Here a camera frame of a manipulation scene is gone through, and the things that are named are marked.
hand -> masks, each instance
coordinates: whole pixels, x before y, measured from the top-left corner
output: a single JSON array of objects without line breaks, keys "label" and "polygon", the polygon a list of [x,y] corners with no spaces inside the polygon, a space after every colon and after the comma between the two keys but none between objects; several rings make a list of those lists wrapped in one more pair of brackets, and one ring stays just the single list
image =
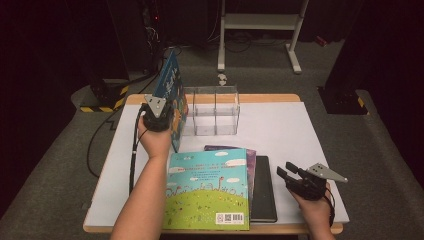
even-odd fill
[{"label": "hand", "polygon": [[[299,203],[299,208],[302,211],[303,218],[308,225],[313,239],[334,239],[330,230],[330,206],[328,205],[327,200],[324,198],[317,201],[305,200],[296,193],[290,190],[289,192]],[[330,199],[331,196],[328,190],[325,192],[325,195],[328,199]]]},{"label": "hand", "polygon": [[168,158],[171,147],[171,130],[153,132],[147,130],[143,123],[143,117],[138,122],[138,138],[149,156],[149,159],[166,156]]}]

white tabletop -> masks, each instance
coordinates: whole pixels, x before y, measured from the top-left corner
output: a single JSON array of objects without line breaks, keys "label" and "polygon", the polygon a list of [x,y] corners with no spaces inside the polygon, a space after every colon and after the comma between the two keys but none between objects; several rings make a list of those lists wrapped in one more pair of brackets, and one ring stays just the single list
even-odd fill
[{"label": "white tabletop", "polygon": [[[123,109],[84,222],[88,232],[111,231],[128,198],[131,148],[139,107],[127,104]],[[284,169],[287,161],[303,169],[318,162],[328,166],[303,102],[240,103],[237,135],[183,136],[180,152],[202,151],[205,145],[244,147],[256,150],[257,155],[267,155],[278,215],[278,221],[271,225],[304,223],[297,202],[287,191],[284,180],[276,174],[277,166]],[[139,146],[135,176],[139,175],[146,160],[147,154]],[[334,181],[329,183],[336,202],[334,222],[347,223],[349,217],[337,186]]]}]

book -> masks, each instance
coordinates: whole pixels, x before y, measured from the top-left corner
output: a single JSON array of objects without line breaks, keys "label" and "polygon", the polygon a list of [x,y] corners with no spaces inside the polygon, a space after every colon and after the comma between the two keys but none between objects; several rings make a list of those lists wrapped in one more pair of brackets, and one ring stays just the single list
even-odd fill
[{"label": "book", "polygon": [[174,151],[178,152],[187,119],[188,104],[174,51],[171,51],[164,64],[152,95],[172,101],[174,119],[171,125],[171,139]]},{"label": "book", "polygon": [[246,149],[173,153],[164,229],[249,230]]},{"label": "book", "polygon": [[[215,151],[222,149],[235,149],[238,147],[233,146],[221,146],[221,145],[205,145],[203,148],[205,151]],[[247,166],[247,185],[248,185],[248,196],[249,196],[249,212],[252,212],[253,204],[253,189],[255,186],[255,170],[256,170],[256,151],[252,149],[246,149],[246,166]]]}]

transparent box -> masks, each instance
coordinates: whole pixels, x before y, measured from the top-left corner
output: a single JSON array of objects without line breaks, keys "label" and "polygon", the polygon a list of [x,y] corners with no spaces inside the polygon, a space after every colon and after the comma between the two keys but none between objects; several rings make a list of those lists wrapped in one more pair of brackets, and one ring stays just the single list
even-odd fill
[{"label": "transparent box", "polygon": [[183,135],[237,134],[240,103],[236,86],[185,87],[184,91],[189,112]]}]

white metal stand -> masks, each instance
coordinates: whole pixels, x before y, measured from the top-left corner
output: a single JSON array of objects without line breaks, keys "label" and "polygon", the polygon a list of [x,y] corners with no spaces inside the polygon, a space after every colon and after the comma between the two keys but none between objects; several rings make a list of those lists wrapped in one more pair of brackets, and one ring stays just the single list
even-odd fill
[{"label": "white metal stand", "polygon": [[226,29],[267,29],[292,30],[291,43],[286,44],[287,53],[296,74],[302,72],[294,48],[305,17],[309,0],[303,0],[299,14],[233,14],[225,13],[225,0],[222,0],[221,31],[219,39],[218,71],[225,70],[225,30]]}]

